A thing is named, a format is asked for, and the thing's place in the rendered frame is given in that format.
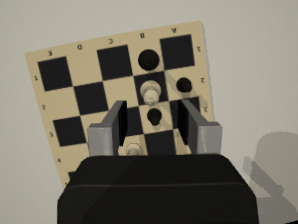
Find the beige and black chessboard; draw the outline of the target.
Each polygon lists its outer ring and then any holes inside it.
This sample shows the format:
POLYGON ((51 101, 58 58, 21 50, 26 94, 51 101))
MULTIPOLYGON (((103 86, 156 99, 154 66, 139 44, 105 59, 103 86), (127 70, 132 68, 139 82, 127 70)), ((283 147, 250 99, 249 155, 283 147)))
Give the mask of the beige and black chessboard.
POLYGON ((141 155, 191 154, 177 128, 179 99, 188 99, 213 122, 201 20, 49 47, 25 58, 63 189, 89 157, 87 128, 100 123, 116 100, 127 100, 128 119, 117 155, 126 155, 130 143, 141 146, 141 155), (151 71, 138 63, 146 49, 159 56, 151 71), (189 93, 176 87, 182 77, 192 83, 189 93), (161 88, 154 106, 145 104, 140 93, 148 80, 161 88), (147 119, 152 108, 162 114, 157 126, 147 119))

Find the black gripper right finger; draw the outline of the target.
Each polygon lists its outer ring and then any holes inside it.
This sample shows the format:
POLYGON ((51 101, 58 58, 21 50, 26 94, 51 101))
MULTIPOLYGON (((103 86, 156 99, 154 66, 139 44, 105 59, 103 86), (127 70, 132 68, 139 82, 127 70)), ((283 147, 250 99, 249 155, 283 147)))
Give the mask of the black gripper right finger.
POLYGON ((208 122, 189 100, 178 100, 177 128, 192 154, 220 155, 223 127, 208 122))

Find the white rook chess piece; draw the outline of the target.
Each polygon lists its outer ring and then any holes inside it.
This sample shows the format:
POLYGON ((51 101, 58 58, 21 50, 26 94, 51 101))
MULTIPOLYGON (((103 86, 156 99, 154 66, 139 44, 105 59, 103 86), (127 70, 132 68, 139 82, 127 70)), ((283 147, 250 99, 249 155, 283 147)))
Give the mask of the white rook chess piece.
POLYGON ((126 155, 141 155, 141 146, 137 143, 130 143, 125 149, 126 155))

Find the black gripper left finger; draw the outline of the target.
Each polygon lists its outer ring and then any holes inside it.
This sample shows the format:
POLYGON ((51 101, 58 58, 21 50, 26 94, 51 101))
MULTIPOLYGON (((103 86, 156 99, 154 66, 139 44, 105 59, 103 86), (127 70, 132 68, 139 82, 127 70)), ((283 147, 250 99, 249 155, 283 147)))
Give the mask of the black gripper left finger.
POLYGON ((91 123, 87 128, 89 157, 117 155, 127 129, 127 101, 117 100, 101 123, 91 123))

